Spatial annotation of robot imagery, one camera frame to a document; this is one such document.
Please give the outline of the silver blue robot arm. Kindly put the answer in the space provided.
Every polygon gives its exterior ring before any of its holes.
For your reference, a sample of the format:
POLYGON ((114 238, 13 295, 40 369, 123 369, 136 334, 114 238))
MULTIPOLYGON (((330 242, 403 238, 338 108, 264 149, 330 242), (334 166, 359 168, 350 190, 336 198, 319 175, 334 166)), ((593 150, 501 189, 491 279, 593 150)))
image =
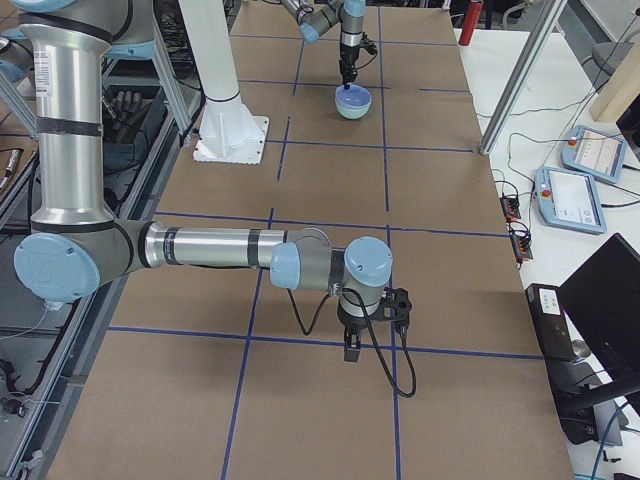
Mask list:
POLYGON ((349 90, 358 76, 356 62, 365 45, 363 27, 366 2, 328 1, 319 10, 315 10, 307 1, 281 1, 281 5, 296 21, 306 43, 314 43, 334 26, 340 26, 339 70, 342 85, 349 90))
MULTIPOLYGON (((339 296, 344 359, 356 362, 361 332, 390 308, 383 293, 392 254, 381 240, 361 237, 336 248, 321 230, 166 228, 158 222, 118 220, 103 197, 101 63, 112 47, 133 47, 139 57, 153 36, 152 1, 11 1, 20 10, 20 30, 33 47, 36 131, 39 140, 41 207, 32 233, 14 253, 19 280, 38 297, 71 303, 102 285, 143 268, 190 265, 220 269, 266 269, 271 283, 339 296)), ((354 84, 365 42, 366 1, 328 1, 319 11, 303 1, 283 1, 306 42, 340 25, 339 65, 343 85, 336 107, 348 119, 370 105, 354 84)), ((269 119, 254 116, 238 85, 223 1, 179 1, 201 84, 203 117, 194 160, 259 164, 269 119)))

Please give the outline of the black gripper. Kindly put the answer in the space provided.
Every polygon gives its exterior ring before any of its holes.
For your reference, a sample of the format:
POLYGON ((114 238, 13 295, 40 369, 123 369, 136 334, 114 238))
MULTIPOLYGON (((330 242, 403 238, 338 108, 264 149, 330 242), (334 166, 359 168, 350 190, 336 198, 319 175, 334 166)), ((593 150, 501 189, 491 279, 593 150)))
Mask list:
POLYGON ((366 328, 366 320, 363 316, 349 313, 339 301, 337 308, 338 319, 344 327, 344 361, 357 362, 360 356, 361 335, 366 328))
POLYGON ((356 62, 359 58, 359 46, 350 46, 344 43, 339 48, 339 70, 342 77, 342 85, 345 91, 351 88, 358 75, 356 62))

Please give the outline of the black monitor on arm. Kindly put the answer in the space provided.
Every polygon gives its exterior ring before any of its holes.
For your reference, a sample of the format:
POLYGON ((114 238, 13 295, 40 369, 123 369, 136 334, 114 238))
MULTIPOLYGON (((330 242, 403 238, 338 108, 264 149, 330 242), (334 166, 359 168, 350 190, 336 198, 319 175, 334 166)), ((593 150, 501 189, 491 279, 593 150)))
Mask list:
POLYGON ((568 413, 618 397, 639 399, 639 253, 613 234, 557 290, 560 303, 611 381, 556 393, 568 413))

